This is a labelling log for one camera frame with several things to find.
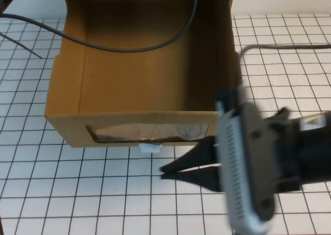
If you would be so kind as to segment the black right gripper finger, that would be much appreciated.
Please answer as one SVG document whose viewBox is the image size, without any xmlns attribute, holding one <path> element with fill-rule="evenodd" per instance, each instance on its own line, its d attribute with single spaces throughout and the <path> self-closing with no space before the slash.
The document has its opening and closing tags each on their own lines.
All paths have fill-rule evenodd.
<svg viewBox="0 0 331 235">
<path fill-rule="evenodd" d="M 160 168 L 161 179 L 177 180 L 190 183 L 211 190 L 213 192 L 223 192 L 222 182 L 219 176 L 219 167 L 212 166 L 189 171 L 166 170 L 165 166 Z"/>
<path fill-rule="evenodd" d="M 162 166 L 160 171 L 162 173 L 174 173 L 194 167 L 217 164 L 216 149 L 215 136 L 205 137 L 187 153 Z"/>
</svg>

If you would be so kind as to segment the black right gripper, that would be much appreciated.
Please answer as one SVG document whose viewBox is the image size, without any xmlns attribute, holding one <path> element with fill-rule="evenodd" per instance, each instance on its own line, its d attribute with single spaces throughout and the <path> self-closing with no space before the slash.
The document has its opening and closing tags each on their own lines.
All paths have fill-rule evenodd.
<svg viewBox="0 0 331 235">
<path fill-rule="evenodd" d="M 302 189 L 295 156 L 294 128 L 289 116 L 290 110 L 283 107 L 273 116 L 264 119 L 273 142 L 277 194 Z"/>
</svg>

